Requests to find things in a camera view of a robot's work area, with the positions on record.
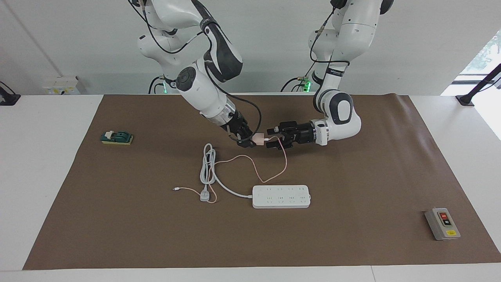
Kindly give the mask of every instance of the brown paper sheet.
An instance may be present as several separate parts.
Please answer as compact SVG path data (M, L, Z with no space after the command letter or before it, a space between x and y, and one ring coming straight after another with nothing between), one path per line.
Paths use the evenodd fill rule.
M321 117L311 96L246 96L266 128ZM355 137L287 150L287 171L270 184L305 184L307 209L257 210L215 186L201 190L202 148L218 160L254 158L263 177L282 152L242 149L180 96L105 96L36 239L24 269L324 266L500 262L475 213L409 97L354 96ZM237 107L250 124L255 110ZM103 145L126 130L131 146ZM249 160L217 167L219 178L250 194L259 181ZM423 211L446 207L461 238L433 239Z

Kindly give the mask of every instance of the power outlet socket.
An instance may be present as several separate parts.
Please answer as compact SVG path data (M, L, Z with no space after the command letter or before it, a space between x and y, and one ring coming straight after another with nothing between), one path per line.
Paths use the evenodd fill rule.
M45 77L42 88L47 95L79 95L84 90L76 76Z
M252 189L256 209L295 209L310 206L306 185L256 185Z

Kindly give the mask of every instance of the gray switch box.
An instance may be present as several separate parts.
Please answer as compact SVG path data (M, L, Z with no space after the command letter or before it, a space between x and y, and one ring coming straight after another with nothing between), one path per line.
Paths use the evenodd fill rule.
M433 208L424 213L435 239L439 241L457 239L461 234L446 208Z

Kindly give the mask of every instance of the yellow base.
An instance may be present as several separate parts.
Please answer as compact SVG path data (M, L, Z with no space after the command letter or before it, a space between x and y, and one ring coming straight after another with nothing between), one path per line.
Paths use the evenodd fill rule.
M111 145L130 145L132 143L132 139L134 139L134 136L130 136L130 140L128 143L121 143L121 142L109 142L109 141L101 141L103 144L111 144Z

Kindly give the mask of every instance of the white wall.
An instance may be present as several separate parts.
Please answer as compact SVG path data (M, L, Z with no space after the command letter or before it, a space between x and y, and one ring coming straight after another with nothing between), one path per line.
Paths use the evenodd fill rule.
M302 75L310 66L308 36L330 11L328 0L202 2L244 58L242 74L224 85L232 92L278 91ZM499 11L499 0L395 0L341 89L439 95L499 30ZM41 94L42 76L58 70L78 75L93 94L144 93L160 74L156 62L137 50L136 39L147 29L126 0L0 0L0 27L0 79L20 93ZM176 77L207 48L204 37L193 41L170 75Z

